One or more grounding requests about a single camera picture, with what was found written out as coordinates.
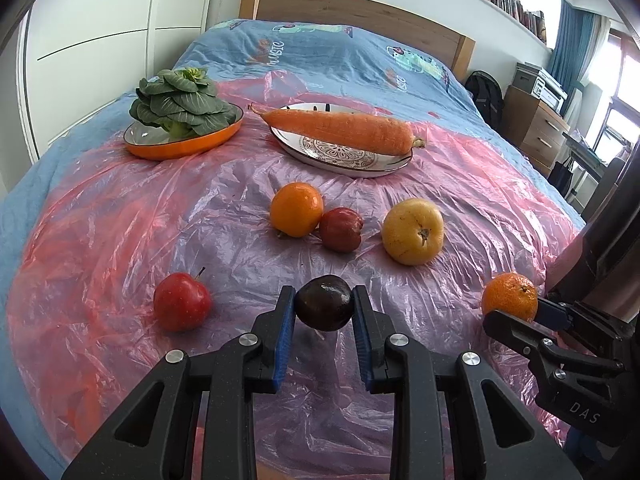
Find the mandarin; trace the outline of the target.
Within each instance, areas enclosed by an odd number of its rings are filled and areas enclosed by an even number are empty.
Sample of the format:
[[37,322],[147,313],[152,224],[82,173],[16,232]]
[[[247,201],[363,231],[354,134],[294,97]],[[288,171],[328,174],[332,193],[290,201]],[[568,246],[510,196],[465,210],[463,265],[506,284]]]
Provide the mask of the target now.
[[538,310],[538,292],[526,276],[503,273],[486,285],[480,305],[484,314],[499,310],[532,322]]

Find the yellow apple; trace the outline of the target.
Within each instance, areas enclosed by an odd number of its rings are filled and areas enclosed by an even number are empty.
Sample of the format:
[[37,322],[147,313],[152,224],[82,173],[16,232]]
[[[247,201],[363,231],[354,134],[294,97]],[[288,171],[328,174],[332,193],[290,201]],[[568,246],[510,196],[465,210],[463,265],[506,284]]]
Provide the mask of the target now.
[[444,246],[444,219],[429,200],[409,198],[386,214],[382,242],[387,255],[404,266],[429,263]]

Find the dark plum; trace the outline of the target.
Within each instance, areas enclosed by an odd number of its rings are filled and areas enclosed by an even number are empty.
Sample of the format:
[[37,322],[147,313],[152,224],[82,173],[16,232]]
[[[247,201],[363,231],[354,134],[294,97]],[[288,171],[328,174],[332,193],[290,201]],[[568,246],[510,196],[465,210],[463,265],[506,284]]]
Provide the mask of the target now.
[[352,290],[342,278],[323,275],[296,292],[293,307],[300,322],[322,332],[334,332],[352,318]]

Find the small red apple top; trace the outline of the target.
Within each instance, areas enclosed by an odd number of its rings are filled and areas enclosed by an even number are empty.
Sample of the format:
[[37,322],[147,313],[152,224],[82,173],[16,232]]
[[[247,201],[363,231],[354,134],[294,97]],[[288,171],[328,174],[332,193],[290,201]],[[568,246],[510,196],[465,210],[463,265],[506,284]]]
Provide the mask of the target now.
[[326,212],[319,223],[322,245],[332,252],[348,254],[361,244],[363,218],[358,212],[338,207]]

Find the orange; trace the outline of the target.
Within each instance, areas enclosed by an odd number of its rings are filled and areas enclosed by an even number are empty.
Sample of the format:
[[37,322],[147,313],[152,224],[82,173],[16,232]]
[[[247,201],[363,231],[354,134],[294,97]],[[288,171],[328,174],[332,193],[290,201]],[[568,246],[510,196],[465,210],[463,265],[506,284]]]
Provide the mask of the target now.
[[320,192],[304,182],[285,185],[270,204],[270,223],[289,237],[301,238],[310,234],[323,214]]

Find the dark blue tote bag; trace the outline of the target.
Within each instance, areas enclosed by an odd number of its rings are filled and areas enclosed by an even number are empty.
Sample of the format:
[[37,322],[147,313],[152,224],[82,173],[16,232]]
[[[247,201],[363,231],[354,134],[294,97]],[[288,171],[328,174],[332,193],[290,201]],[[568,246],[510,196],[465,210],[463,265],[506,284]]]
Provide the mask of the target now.
[[568,156],[564,162],[556,162],[549,174],[549,183],[558,190],[563,198],[570,194],[573,181],[574,157]]

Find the desk with shelf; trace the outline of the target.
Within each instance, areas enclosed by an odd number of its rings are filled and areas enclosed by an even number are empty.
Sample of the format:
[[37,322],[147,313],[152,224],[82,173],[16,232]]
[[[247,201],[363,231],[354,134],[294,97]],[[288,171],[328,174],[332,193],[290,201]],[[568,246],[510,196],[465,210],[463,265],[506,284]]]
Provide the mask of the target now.
[[573,136],[570,133],[564,133],[563,136],[567,149],[567,158],[564,160],[563,165],[567,166],[570,171],[574,171],[575,168],[582,170],[582,177],[578,183],[572,185],[570,194],[577,194],[578,188],[587,176],[594,182],[600,183],[604,177],[605,170],[608,169],[608,165],[614,158],[620,158],[623,162],[626,162],[631,154],[630,146],[623,143],[622,148],[615,156],[602,158],[593,148],[590,148],[581,136]]

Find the wooden drawer cabinet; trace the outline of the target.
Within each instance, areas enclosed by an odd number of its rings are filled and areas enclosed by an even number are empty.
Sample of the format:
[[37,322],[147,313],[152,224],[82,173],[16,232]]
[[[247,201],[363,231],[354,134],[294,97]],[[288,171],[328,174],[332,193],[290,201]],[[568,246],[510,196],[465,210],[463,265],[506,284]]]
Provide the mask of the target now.
[[510,86],[503,99],[499,133],[545,178],[551,174],[570,127],[552,108]]

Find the white printer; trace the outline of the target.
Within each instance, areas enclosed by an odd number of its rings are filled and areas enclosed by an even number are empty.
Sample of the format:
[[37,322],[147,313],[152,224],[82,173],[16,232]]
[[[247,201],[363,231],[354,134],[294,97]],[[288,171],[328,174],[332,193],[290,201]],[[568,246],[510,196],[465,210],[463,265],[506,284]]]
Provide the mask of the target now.
[[560,84],[542,67],[530,63],[516,64],[512,86],[545,102],[559,113],[567,99]]

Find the black backpack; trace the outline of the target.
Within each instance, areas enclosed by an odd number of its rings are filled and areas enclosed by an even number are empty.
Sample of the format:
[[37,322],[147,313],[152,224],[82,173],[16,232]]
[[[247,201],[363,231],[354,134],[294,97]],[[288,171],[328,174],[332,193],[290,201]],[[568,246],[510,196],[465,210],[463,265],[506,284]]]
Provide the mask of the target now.
[[482,70],[474,70],[464,86],[484,122],[498,131],[502,122],[503,96],[495,78]]

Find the white patterned plate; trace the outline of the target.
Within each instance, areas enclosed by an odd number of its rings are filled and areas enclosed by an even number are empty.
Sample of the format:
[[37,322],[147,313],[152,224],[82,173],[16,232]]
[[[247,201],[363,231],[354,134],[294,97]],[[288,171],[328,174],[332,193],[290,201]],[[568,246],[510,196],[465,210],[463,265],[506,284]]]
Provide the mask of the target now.
[[[277,108],[277,110],[286,110],[287,108],[366,114],[353,108],[331,103],[297,103]],[[280,147],[300,162],[353,178],[376,178],[392,174],[408,165],[414,150],[405,156],[387,156],[269,128]]]

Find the orange dish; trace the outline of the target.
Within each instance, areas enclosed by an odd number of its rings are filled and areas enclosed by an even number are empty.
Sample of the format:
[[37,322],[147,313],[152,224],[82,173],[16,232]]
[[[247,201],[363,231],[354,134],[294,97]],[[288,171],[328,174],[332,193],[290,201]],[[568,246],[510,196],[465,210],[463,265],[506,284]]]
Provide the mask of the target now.
[[242,125],[244,118],[242,108],[232,104],[232,110],[234,122],[227,128],[206,134],[206,136],[194,136],[194,138],[183,140],[171,140],[168,133],[162,128],[152,128],[142,125],[140,122],[133,122],[122,135],[125,148],[134,156],[154,160],[154,162],[200,154],[218,148],[230,140]]

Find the green bok choy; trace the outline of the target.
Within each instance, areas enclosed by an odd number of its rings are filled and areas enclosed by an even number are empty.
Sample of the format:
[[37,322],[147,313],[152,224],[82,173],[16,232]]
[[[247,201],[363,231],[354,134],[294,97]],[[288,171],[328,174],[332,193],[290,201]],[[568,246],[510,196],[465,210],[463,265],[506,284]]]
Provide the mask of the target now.
[[160,70],[142,78],[129,115],[162,134],[157,143],[191,140],[236,124],[242,110],[218,96],[216,82],[205,67]]

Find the wooden headboard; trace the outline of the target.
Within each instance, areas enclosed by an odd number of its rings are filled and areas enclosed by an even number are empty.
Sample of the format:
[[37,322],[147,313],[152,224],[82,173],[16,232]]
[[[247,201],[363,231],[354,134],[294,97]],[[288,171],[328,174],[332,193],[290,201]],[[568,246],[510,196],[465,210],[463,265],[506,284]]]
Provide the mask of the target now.
[[434,55],[465,80],[475,41],[418,14],[373,0],[240,0],[247,20],[349,25]]

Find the white wardrobe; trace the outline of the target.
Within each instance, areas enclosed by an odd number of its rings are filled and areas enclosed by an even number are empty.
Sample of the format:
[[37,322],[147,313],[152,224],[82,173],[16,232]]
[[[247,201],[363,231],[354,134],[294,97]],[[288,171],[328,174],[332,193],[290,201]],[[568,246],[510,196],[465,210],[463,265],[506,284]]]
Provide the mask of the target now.
[[61,136],[174,66],[209,0],[36,0],[17,35],[18,109],[38,160]]

